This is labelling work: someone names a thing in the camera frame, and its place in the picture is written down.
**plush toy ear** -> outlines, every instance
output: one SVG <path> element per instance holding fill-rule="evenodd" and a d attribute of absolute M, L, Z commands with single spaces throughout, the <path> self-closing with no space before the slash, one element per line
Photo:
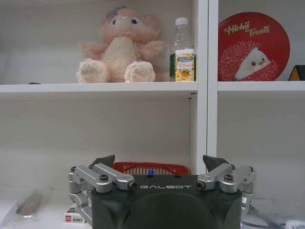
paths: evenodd
<path fill-rule="evenodd" d="M 160 21 L 156 15 L 146 15 L 144 16 L 144 21 L 145 25 L 158 33 L 160 32 Z"/>

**metal bracket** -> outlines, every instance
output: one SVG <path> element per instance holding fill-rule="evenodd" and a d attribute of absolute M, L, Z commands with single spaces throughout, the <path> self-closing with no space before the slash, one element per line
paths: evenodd
<path fill-rule="evenodd" d="M 92 211 L 88 202 L 91 190 L 95 188 L 99 193 L 107 193 L 112 190 L 112 183 L 120 190 L 134 190 L 137 187 L 132 175 L 120 173 L 102 163 L 91 165 L 90 168 L 72 167 L 69 172 L 70 200 L 76 203 L 78 213 L 91 226 Z"/>
<path fill-rule="evenodd" d="M 242 217 L 249 210 L 254 198 L 256 172 L 252 167 L 241 166 L 235 170 L 235 166 L 223 163 L 205 175 L 199 175 L 197 186 L 201 190 L 211 190 L 219 182 L 220 190 L 226 193 L 235 193 L 239 189 L 242 192 Z"/>

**plush toy foot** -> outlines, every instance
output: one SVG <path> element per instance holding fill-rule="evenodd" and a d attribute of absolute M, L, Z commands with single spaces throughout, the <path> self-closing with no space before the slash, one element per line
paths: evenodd
<path fill-rule="evenodd" d="M 76 77 L 79 83 L 106 83 L 110 75 L 105 63 L 87 59 L 80 63 Z"/>
<path fill-rule="evenodd" d="M 125 82 L 153 82 L 155 73 L 149 62 L 136 62 L 129 64 L 125 71 Z"/>

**pink plush toy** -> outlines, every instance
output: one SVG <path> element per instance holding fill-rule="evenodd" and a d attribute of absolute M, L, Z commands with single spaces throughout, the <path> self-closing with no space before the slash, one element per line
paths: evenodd
<path fill-rule="evenodd" d="M 166 50 L 164 42 L 156 41 L 160 33 L 156 16 L 118 9 L 103 20 L 101 32 L 101 44 L 82 45 L 87 59 L 76 73 L 79 83 L 155 81 L 151 63 Z"/>

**white bottle cap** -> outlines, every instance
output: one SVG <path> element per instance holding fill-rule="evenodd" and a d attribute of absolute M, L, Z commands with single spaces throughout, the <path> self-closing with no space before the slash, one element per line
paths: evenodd
<path fill-rule="evenodd" d="M 189 20 L 187 18 L 177 18 L 176 19 L 176 26 L 177 25 L 188 25 Z"/>

